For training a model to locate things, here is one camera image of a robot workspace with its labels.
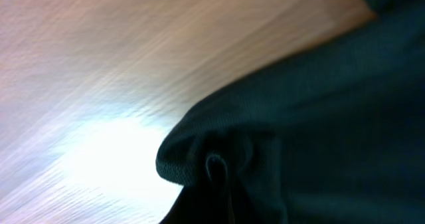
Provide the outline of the black t-shirt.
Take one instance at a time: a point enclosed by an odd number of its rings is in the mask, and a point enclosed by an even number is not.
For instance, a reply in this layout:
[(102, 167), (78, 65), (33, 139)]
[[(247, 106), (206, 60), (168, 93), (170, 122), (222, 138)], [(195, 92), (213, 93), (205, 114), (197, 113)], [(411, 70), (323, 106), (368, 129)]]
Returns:
[(193, 106), (156, 157), (165, 223), (424, 224), (424, 0)]

